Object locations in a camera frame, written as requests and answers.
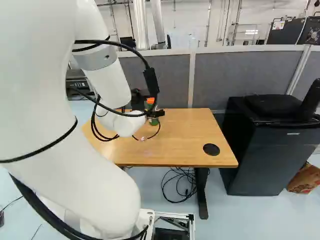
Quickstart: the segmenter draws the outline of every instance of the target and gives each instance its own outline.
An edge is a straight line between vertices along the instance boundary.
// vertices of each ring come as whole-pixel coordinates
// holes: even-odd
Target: pipe
[[[133,0],[138,50],[150,49],[145,0]]]
[[[207,46],[208,46],[209,27],[210,27],[210,18],[211,18],[211,6],[212,6],[212,0],[209,0],[209,6],[208,6],[208,22],[207,22],[206,31],[205,31],[204,47],[207,47]]]
[[[221,9],[220,9],[220,17],[218,24],[218,32],[216,35],[216,42],[220,42],[222,40],[222,24],[224,21],[224,14],[226,13],[226,0],[221,0]]]
[[[233,28],[231,46],[235,45],[236,33],[237,33],[238,25],[239,25],[241,9],[242,9],[242,0],[239,0],[238,9],[236,12],[235,24],[234,24],[234,28]]]
[[[231,1],[231,0],[229,0],[228,10],[227,10],[227,13],[226,13],[226,20],[225,20],[225,26],[224,26],[224,34],[223,34],[222,46],[225,45],[226,31],[227,31],[227,24],[228,24],[228,18],[229,18],[229,10],[230,10],[230,1]]]
[[[108,3],[97,4],[97,6],[103,7],[103,6],[110,6],[110,5],[117,5],[117,4],[132,4],[132,3],[133,1],[108,2]]]
[[[110,14],[112,16],[112,24],[114,27],[114,32],[115,32],[115,37],[116,37],[116,41],[118,43],[120,43],[120,39],[119,39],[119,35],[118,35],[118,30],[117,30],[117,24],[116,24],[116,19],[115,19],[115,13],[114,13],[114,8],[112,7],[112,5],[110,5]]]
[[[154,28],[158,44],[166,43],[164,23],[162,20],[161,1],[150,0],[153,15]]]

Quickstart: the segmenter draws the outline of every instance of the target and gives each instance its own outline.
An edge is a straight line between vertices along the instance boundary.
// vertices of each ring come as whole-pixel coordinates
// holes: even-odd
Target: wooden tabletop
[[[157,136],[146,141],[119,137],[110,142],[97,140],[91,131],[90,120],[82,131],[93,147],[118,166],[208,167],[236,168],[238,166],[216,119],[208,108],[170,108],[159,118],[161,129]],[[107,137],[114,132],[104,129],[96,119],[99,131]],[[153,135],[158,126],[146,123],[135,136]],[[203,146],[215,144],[217,156],[207,155]]]

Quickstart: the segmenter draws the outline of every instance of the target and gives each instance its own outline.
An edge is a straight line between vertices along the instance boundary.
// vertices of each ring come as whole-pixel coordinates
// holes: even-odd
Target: green bottle
[[[146,100],[147,108],[150,109],[155,102],[154,97],[149,97]],[[158,118],[148,117],[147,121],[151,126],[157,126],[159,124]]]

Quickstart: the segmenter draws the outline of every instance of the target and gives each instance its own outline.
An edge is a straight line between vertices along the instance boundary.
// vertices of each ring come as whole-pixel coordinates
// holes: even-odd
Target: black table leg
[[[209,173],[209,168],[205,167],[197,167],[195,170],[195,184],[196,184],[196,194],[198,198],[199,205],[199,216],[201,219],[208,219],[208,208],[207,208],[207,200],[206,200],[206,183]]]

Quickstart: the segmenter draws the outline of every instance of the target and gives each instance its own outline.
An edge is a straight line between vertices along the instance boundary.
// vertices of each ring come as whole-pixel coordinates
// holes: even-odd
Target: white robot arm
[[[109,33],[100,11],[93,0],[78,0],[76,40],[105,40]],[[75,44],[72,54],[93,86],[102,97],[101,103],[116,109],[128,104],[131,91],[112,45]],[[97,117],[104,127],[120,137],[131,137],[146,122],[145,116],[123,117],[97,108]],[[142,112],[132,111],[131,115]]]
[[[89,223],[102,238],[130,236],[140,214],[139,189],[87,142],[65,93],[75,39],[108,36],[96,5],[93,0],[16,0],[4,2],[1,10],[0,21],[9,24],[0,38],[0,164],[37,195]],[[129,102],[130,89],[118,59],[88,65],[104,51],[110,53],[104,55],[107,62],[112,53],[107,45],[74,56],[113,109]],[[105,125],[112,123],[119,135],[129,136],[144,121],[144,116],[114,116]]]

